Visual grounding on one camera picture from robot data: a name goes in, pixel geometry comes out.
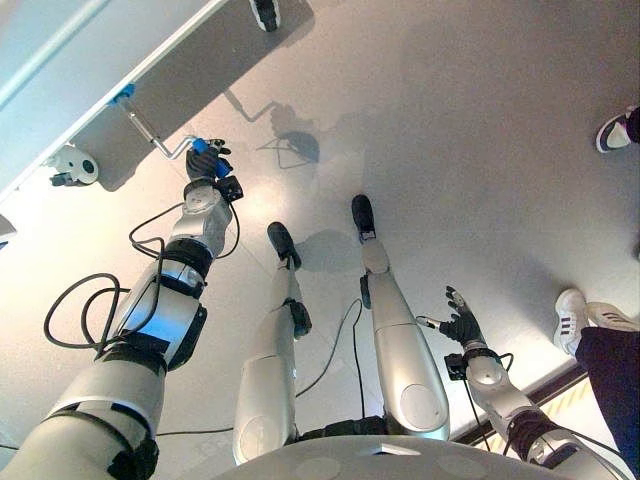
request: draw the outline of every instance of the blue clamp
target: blue clamp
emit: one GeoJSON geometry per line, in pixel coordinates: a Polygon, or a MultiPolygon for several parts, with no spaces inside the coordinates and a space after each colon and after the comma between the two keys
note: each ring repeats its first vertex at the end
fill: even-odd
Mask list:
{"type": "Polygon", "coordinates": [[[116,105],[118,100],[121,98],[129,98],[133,96],[133,93],[136,91],[136,86],[133,83],[129,83],[126,85],[120,93],[118,93],[113,99],[109,102],[109,105],[116,105]]]}
{"type": "Polygon", "coordinates": [[[199,154],[206,152],[209,148],[209,144],[203,138],[196,138],[191,146],[199,154]]]}
{"type": "Polygon", "coordinates": [[[231,173],[231,170],[233,170],[233,167],[229,165],[229,162],[227,162],[222,157],[220,157],[216,162],[215,169],[216,169],[216,177],[224,178],[231,173]]]}

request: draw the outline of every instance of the black cable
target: black cable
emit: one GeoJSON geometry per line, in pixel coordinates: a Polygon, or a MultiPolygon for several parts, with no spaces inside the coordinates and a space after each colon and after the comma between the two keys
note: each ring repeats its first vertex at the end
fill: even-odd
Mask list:
{"type": "Polygon", "coordinates": [[[137,251],[139,251],[140,253],[151,257],[151,258],[157,258],[159,255],[159,252],[156,252],[155,250],[149,248],[149,247],[143,247],[140,246],[140,243],[143,242],[138,242],[133,238],[133,235],[140,230],[142,227],[144,227],[145,225],[149,225],[151,222],[157,220],[158,218],[162,217],[163,215],[166,215],[167,213],[175,210],[176,208],[182,206],[184,204],[184,202],[180,202],[180,203],[176,203],[175,205],[173,205],[172,207],[167,208],[166,210],[160,212],[158,215],[151,217],[149,220],[145,220],[144,222],[142,222],[140,225],[138,225],[137,227],[135,227],[133,230],[131,230],[129,232],[129,241],[131,242],[131,245],[133,246],[133,248],[135,248],[137,251]]]}
{"type": "MultiPolygon", "coordinates": [[[[333,355],[336,352],[336,347],[338,346],[338,341],[340,340],[340,332],[342,331],[342,326],[344,325],[347,317],[349,316],[349,313],[351,313],[351,310],[353,309],[353,306],[356,303],[360,304],[360,310],[358,310],[358,317],[356,318],[356,321],[354,322],[354,325],[358,322],[358,320],[360,320],[360,315],[362,314],[362,300],[360,300],[359,298],[356,298],[351,303],[351,305],[349,305],[349,308],[347,308],[347,311],[345,312],[344,316],[342,317],[342,320],[340,320],[340,325],[338,326],[338,333],[336,334],[336,339],[333,342],[333,347],[331,348],[331,354],[329,355],[329,359],[327,360],[327,363],[325,364],[324,368],[322,369],[322,372],[320,373],[320,375],[318,375],[318,377],[313,382],[311,382],[308,386],[306,386],[305,388],[300,390],[298,393],[296,393],[296,398],[301,397],[302,395],[307,393],[309,390],[311,390],[313,387],[315,387],[316,384],[322,379],[322,377],[324,377],[324,374],[327,373],[327,370],[329,369],[329,366],[331,365],[331,360],[333,360],[333,355]]],[[[360,392],[362,392],[362,379],[360,378],[360,376],[358,376],[358,378],[360,380],[360,392]]],[[[200,434],[206,434],[206,433],[223,433],[223,432],[230,432],[231,430],[233,430],[233,427],[225,427],[225,428],[220,428],[220,429],[216,429],[216,430],[183,430],[183,431],[176,431],[176,432],[158,433],[158,434],[156,434],[156,437],[165,437],[165,436],[169,436],[169,435],[200,435],[200,434]]]]}
{"type": "Polygon", "coordinates": [[[358,318],[356,319],[356,322],[360,319],[360,315],[362,314],[362,300],[360,300],[359,298],[356,298],[353,302],[351,302],[351,305],[349,305],[349,308],[347,308],[347,311],[342,317],[342,320],[340,320],[340,325],[338,326],[338,333],[336,335],[335,341],[333,342],[333,348],[331,349],[329,360],[327,360],[327,363],[322,369],[322,372],[320,373],[320,375],[318,375],[318,377],[313,382],[311,382],[305,388],[303,388],[298,393],[296,393],[296,398],[301,397],[302,395],[307,393],[309,390],[311,390],[313,387],[315,387],[316,384],[322,379],[322,377],[324,377],[324,374],[327,373],[327,370],[329,369],[329,365],[331,365],[331,360],[333,360],[333,355],[336,353],[336,347],[338,346],[338,340],[340,339],[340,332],[342,331],[342,326],[344,325],[345,320],[349,316],[349,313],[351,313],[353,306],[358,302],[360,302],[360,310],[358,311],[358,318]]]}
{"type": "MultiPolygon", "coordinates": [[[[478,412],[476,412],[476,407],[473,404],[473,399],[471,398],[471,392],[469,391],[469,386],[467,385],[467,380],[462,380],[462,383],[464,383],[464,389],[467,391],[467,397],[469,397],[469,403],[471,404],[471,410],[473,410],[473,416],[476,417],[476,423],[478,424],[478,427],[481,428],[480,426],[480,419],[478,418],[478,412]]],[[[489,442],[487,441],[487,436],[484,434],[484,432],[482,432],[482,439],[484,440],[484,444],[487,446],[487,451],[490,452],[491,451],[491,447],[489,447],[489,442]]]]}
{"type": "MultiPolygon", "coordinates": [[[[120,293],[128,293],[130,291],[131,291],[131,289],[129,289],[129,288],[120,288],[118,290],[118,292],[120,292],[120,293]]],[[[104,293],[108,293],[108,292],[115,292],[115,288],[113,288],[113,287],[112,288],[103,288],[101,290],[98,290],[96,293],[94,293],[93,295],[91,295],[87,299],[87,301],[84,304],[84,307],[82,307],[82,314],[80,315],[80,329],[82,330],[82,334],[84,335],[84,338],[89,343],[94,343],[95,342],[95,340],[91,336],[91,333],[89,333],[89,329],[87,327],[87,314],[89,313],[89,307],[91,307],[91,304],[94,302],[94,300],[96,298],[98,298],[100,295],[102,295],[104,293]]]]}
{"type": "Polygon", "coordinates": [[[202,435],[204,433],[224,433],[230,432],[233,427],[220,428],[218,430],[180,430],[177,432],[164,432],[156,434],[156,437],[168,437],[169,435],[202,435]]]}
{"type": "Polygon", "coordinates": [[[236,213],[236,209],[233,208],[233,203],[229,204],[229,208],[231,209],[231,212],[233,213],[233,218],[236,221],[236,241],[233,244],[233,247],[231,247],[231,250],[229,250],[224,255],[218,255],[216,257],[216,260],[221,260],[223,258],[227,258],[229,255],[231,255],[233,252],[236,251],[236,248],[238,248],[238,243],[240,243],[240,219],[238,218],[238,214],[236,213]]]}
{"type": "Polygon", "coordinates": [[[364,413],[364,392],[362,391],[362,373],[360,372],[360,362],[358,361],[358,346],[356,342],[356,325],[360,321],[360,314],[362,313],[362,301],[360,302],[360,311],[358,312],[358,318],[353,322],[351,331],[353,333],[353,357],[356,360],[356,368],[358,369],[358,385],[360,387],[360,410],[362,411],[362,418],[365,417],[364,413]]]}
{"type": "Polygon", "coordinates": [[[47,340],[49,340],[54,345],[57,345],[57,346],[63,347],[63,348],[72,348],[72,349],[94,348],[94,349],[99,350],[100,348],[104,347],[102,342],[88,342],[88,343],[68,343],[68,342],[63,342],[63,341],[58,340],[57,338],[55,338],[51,334],[51,329],[50,329],[51,318],[53,317],[53,314],[56,311],[56,309],[60,306],[60,303],[62,303],[62,301],[67,297],[67,295],[69,295],[73,290],[78,288],[80,285],[82,285],[84,283],[87,283],[87,282],[89,282],[91,280],[95,280],[97,278],[106,278],[108,280],[111,280],[111,282],[113,282],[114,295],[113,295],[113,299],[111,300],[111,309],[109,310],[109,315],[107,316],[107,321],[105,322],[105,326],[104,326],[104,331],[106,331],[106,332],[109,331],[109,329],[111,328],[111,323],[113,322],[113,315],[115,315],[115,310],[116,310],[116,308],[118,306],[118,297],[119,297],[119,293],[120,293],[120,282],[118,281],[118,279],[114,275],[112,275],[110,273],[94,273],[93,275],[88,275],[88,276],[78,280],[77,282],[75,282],[73,285],[71,285],[69,288],[67,288],[64,292],[62,292],[62,294],[56,299],[56,301],[53,302],[53,305],[51,305],[51,308],[47,312],[47,315],[46,315],[46,317],[44,319],[44,325],[43,325],[44,336],[45,336],[45,338],[47,340]]]}
{"type": "Polygon", "coordinates": [[[511,369],[511,365],[513,365],[513,360],[515,359],[513,353],[505,353],[504,355],[500,355],[500,360],[502,360],[505,357],[509,357],[509,364],[507,365],[507,367],[505,368],[505,370],[508,372],[509,369],[511,369]]]}
{"type": "Polygon", "coordinates": [[[593,443],[594,445],[599,446],[600,448],[604,448],[605,450],[613,453],[614,455],[617,455],[623,462],[625,462],[625,465],[627,463],[627,461],[624,459],[624,457],[622,456],[622,454],[620,452],[618,452],[616,449],[611,448],[609,445],[605,445],[604,443],[600,443],[597,440],[594,440],[591,437],[588,437],[587,435],[580,433],[580,432],[576,432],[575,430],[571,430],[570,428],[567,427],[561,427],[562,429],[566,430],[567,432],[575,435],[576,437],[580,437],[588,442],[593,443]]]}

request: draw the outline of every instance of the security camera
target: security camera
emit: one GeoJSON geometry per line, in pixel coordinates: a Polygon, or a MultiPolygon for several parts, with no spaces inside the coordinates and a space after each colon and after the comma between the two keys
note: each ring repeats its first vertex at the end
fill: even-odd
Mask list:
{"type": "Polygon", "coordinates": [[[54,187],[90,185],[98,179],[98,163],[86,152],[72,145],[64,145],[46,163],[59,173],[51,177],[54,187]]]}

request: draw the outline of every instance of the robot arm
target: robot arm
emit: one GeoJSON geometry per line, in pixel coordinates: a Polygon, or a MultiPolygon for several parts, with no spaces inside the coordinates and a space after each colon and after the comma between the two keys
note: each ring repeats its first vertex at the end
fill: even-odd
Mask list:
{"type": "Polygon", "coordinates": [[[0,479],[151,476],[164,378],[193,353],[206,320],[204,279],[224,247],[230,202],[242,197],[235,177],[216,180],[201,168],[215,167],[220,150],[190,152],[203,161],[189,172],[182,218],[119,307],[116,341],[75,378],[0,479]]]}
{"type": "Polygon", "coordinates": [[[453,380],[468,380],[473,400],[487,412],[493,428],[518,456],[570,478],[626,478],[573,434],[553,423],[513,386],[498,355],[488,348],[464,298],[452,287],[447,287],[446,296],[456,314],[452,315],[453,322],[442,322],[438,329],[460,342],[465,351],[462,357],[450,355],[445,359],[450,376],[453,380]]]}

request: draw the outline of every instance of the metal bar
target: metal bar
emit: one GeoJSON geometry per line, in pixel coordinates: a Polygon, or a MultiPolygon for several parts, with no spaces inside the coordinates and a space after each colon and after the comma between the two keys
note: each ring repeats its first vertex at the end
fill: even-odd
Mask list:
{"type": "Polygon", "coordinates": [[[160,150],[162,154],[169,160],[175,160],[176,158],[178,158],[178,156],[182,152],[184,152],[184,150],[188,148],[197,138],[194,135],[187,135],[182,139],[182,141],[172,152],[165,146],[164,143],[162,143],[162,140],[160,140],[160,136],[156,133],[151,124],[144,118],[144,116],[138,111],[131,100],[129,100],[127,97],[122,97],[118,99],[117,103],[127,115],[129,121],[133,124],[134,127],[136,127],[136,130],[138,130],[142,134],[145,140],[153,144],[153,146],[160,150]]]}

